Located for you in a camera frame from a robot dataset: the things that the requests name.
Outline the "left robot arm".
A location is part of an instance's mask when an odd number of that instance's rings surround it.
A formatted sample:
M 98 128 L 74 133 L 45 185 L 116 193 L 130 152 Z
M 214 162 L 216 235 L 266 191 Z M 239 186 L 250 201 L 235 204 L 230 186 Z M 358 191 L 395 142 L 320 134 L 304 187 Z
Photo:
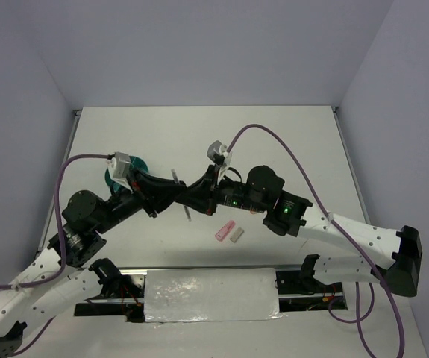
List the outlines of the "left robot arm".
M 0 357 L 22 352 L 25 336 L 79 301 L 140 296 L 140 288 L 108 258 L 93 257 L 101 235 L 140 210 L 155 217 L 186 190 L 184 182 L 128 173 L 130 188 L 103 200 L 76 192 L 61 215 L 65 224 L 40 255 L 8 285 L 0 286 Z

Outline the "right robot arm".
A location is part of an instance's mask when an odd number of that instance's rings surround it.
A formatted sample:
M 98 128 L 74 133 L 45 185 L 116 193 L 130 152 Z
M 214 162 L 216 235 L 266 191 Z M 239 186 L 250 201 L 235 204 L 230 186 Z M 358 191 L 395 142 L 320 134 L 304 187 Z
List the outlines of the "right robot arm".
M 301 266 L 300 284 L 308 292 L 343 282 L 384 283 L 394 295 L 412 298 L 418 293 L 422 244 L 417 229 L 385 229 L 335 213 L 283 189 L 284 179 L 268 166 L 250 170 L 246 182 L 219 180 L 214 166 L 184 188 L 179 204 L 206 215 L 219 205 L 265 213 L 263 225 L 279 236 L 313 239 L 351 252 L 331 258 L 309 254 Z

